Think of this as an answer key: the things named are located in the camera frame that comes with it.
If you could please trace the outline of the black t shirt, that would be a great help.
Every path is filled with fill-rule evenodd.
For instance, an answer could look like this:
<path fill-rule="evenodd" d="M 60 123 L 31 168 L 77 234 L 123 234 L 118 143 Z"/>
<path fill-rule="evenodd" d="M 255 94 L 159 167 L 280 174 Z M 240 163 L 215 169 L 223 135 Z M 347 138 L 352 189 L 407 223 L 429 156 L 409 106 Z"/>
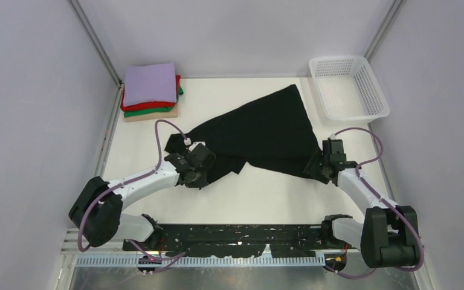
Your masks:
<path fill-rule="evenodd" d="M 307 179 L 305 167 L 319 148 L 295 84 L 205 121 L 186 136 L 216 155 L 209 183 L 239 174 L 245 164 Z"/>

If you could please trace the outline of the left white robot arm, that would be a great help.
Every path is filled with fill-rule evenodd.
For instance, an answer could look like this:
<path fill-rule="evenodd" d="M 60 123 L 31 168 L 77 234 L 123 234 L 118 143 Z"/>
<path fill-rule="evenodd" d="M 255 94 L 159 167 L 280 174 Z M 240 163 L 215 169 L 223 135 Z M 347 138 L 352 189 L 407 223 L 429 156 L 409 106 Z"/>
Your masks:
<path fill-rule="evenodd" d="M 158 191 L 183 185 L 201 189 L 208 185 L 207 173 L 216 155 L 202 143 L 183 153 L 161 157 L 150 169 L 112 181 L 91 178 L 69 211 L 78 228 L 80 251 L 100 247 L 113 239 L 154 247 L 163 236 L 162 227 L 149 215 L 124 213 L 135 202 Z"/>

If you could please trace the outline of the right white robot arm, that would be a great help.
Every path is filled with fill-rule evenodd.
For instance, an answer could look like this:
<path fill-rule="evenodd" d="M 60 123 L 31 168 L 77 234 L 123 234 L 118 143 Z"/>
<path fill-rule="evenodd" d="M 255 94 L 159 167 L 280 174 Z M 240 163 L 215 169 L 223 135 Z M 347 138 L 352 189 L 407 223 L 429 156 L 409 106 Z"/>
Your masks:
<path fill-rule="evenodd" d="M 321 224 L 327 242 L 344 242 L 358 249 L 369 268 L 419 269 L 424 248 L 416 211 L 384 198 L 355 161 L 347 160 L 342 140 L 327 139 L 310 158 L 305 174 L 347 193 L 364 215 L 357 222 L 346 214 L 326 216 Z"/>

